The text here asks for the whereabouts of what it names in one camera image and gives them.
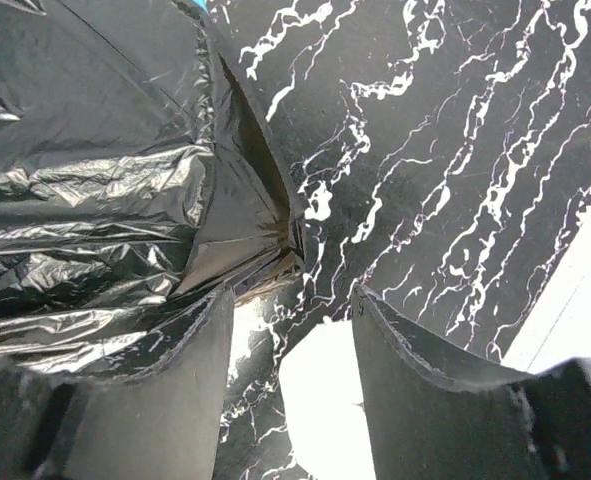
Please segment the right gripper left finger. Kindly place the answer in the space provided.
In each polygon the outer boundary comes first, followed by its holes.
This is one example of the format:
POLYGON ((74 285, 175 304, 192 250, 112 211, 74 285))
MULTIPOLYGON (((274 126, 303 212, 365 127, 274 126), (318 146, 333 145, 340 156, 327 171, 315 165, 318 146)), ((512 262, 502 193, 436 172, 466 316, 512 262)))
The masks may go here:
POLYGON ((77 375, 0 357, 0 479, 210 478, 233 310, 217 288, 77 375))

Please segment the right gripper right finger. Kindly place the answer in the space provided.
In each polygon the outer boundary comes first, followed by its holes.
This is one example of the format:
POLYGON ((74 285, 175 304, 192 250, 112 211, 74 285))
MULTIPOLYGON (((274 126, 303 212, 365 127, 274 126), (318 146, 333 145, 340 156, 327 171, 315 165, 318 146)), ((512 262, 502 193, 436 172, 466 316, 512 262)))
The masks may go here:
POLYGON ((591 358, 507 368, 365 287, 352 327, 378 478, 591 479, 591 358))

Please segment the black trash bag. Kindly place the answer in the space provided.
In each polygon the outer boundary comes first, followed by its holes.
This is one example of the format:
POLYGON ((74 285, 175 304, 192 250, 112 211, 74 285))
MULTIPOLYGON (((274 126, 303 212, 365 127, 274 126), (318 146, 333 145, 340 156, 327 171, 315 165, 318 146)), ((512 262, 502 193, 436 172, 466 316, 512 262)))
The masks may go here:
POLYGON ((194 1, 0 1, 0 356, 101 370, 304 258, 248 81, 194 1))

